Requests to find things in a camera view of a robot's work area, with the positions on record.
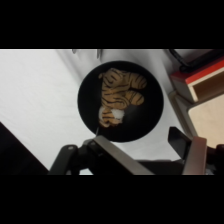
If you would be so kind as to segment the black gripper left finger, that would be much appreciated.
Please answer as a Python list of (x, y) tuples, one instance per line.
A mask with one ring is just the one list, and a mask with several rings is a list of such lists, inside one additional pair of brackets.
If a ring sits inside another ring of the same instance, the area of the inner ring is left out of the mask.
[(81, 147), (65, 145), (53, 162), (49, 175), (79, 175), (89, 170), (93, 175), (153, 175), (103, 136), (85, 140)]

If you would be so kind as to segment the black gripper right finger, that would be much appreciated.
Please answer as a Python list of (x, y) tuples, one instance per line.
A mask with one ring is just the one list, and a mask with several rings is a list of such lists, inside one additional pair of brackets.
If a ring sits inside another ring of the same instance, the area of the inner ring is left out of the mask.
[(179, 155), (183, 175), (204, 175), (207, 158), (207, 140), (198, 136), (189, 139), (178, 128), (170, 127), (168, 143)]

